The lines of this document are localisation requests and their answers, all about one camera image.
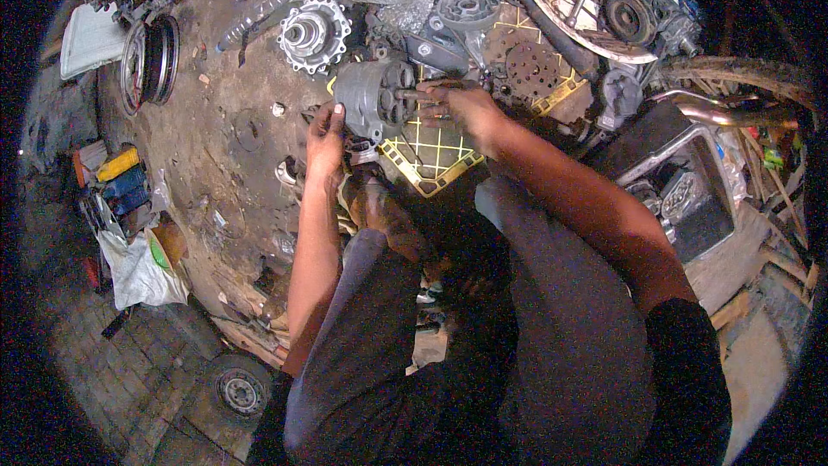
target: tire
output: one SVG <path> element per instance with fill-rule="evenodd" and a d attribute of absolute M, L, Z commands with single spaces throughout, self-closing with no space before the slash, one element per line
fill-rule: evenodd
<path fill-rule="evenodd" d="M 273 376 L 262 364 L 243 354 L 223 354 L 205 375 L 216 410 L 244 430 L 256 430 L 273 395 Z"/>
<path fill-rule="evenodd" d="M 674 83 L 686 79 L 723 80 L 763 88 L 816 110 L 816 95 L 808 72 L 787 63 L 751 57 L 697 56 L 662 65 L 662 76 Z"/>

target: alternator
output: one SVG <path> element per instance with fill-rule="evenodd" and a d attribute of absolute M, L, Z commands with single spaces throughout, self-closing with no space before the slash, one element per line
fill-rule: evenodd
<path fill-rule="evenodd" d="M 348 63 L 338 70 L 334 101 L 345 105 L 354 135 L 379 143 L 399 135 L 411 119 L 415 101 L 406 90 L 416 84 L 414 67 L 400 60 Z"/>
<path fill-rule="evenodd" d="M 276 39 L 293 70 L 309 74 L 324 72 L 338 63 L 345 52 L 345 37 L 351 33 L 344 6 L 335 0 L 305 0 L 282 20 Z"/>

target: rubber hose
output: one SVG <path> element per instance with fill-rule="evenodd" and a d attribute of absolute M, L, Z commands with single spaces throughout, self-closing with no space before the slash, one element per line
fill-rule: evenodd
<path fill-rule="evenodd" d="M 578 45 L 563 32 L 561 28 L 555 25 L 543 10 L 538 7 L 534 0 L 519 0 L 526 9 L 527 15 L 535 25 L 541 29 L 541 32 L 549 40 L 549 43 L 561 53 L 569 65 L 580 74 L 582 77 L 596 82 L 599 79 L 597 69 L 597 58 L 595 55 Z"/>

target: white container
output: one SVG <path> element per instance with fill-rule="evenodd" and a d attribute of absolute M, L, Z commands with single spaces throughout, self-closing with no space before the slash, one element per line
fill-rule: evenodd
<path fill-rule="evenodd" d="M 91 5 L 83 4 L 72 11 L 60 48 L 60 79 L 121 59 L 127 31 L 112 22 L 114 7 L 112 4 L 109 11 L 101 8 L 95 13 Z"/>

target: green object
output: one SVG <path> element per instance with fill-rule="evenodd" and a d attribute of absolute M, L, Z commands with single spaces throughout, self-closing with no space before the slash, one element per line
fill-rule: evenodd
<path fill-rule="evenodd" d="M 152 253 L 152 259 L 165 270 L 170 270 L 170 262 L 166 260 L 166 254 L 164 253 L 164 249 L 161 248 L 159 241 L 151 237 L 150 240 L 150 252 Z"/>
<path fill-rule="evenodd" d="M 785 161 L 782 160 L 779 150 L 770 148 L 765 148 L 765 159 L 762 163 L 769 170 L 781 171 L 785 167 Z"/>

